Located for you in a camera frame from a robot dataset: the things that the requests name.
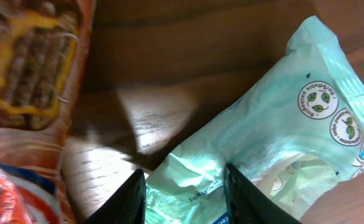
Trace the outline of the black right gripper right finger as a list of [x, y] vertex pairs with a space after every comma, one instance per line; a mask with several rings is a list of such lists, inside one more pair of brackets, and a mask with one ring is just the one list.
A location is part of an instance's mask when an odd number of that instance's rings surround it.
[[223, 183], [231, 224], [301, 224], [267, 198], [233, 164], [225, 166]]

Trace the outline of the teal snack packet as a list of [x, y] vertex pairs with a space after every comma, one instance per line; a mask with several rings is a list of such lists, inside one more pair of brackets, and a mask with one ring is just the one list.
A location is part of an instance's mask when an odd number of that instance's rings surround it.
[[307, 18], [285, 56], [147, 178], [146, 223], [230, 223], [227, 164], [295, 219], [364, 173], [364, 84], [318, 17]]

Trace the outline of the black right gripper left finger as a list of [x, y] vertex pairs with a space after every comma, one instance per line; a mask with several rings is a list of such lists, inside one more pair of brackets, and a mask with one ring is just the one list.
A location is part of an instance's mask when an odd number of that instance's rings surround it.
[[144, 224], [145, 209], [145, 176], [137, 169], [85, 224]]

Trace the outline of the orange brown chocolate bar wrapper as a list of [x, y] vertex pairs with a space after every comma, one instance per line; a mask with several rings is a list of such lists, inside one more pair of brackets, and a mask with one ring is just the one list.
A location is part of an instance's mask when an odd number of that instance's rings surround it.
[[0, 223], [73, 223], [63, 148], [94, 0], [0, 0]]

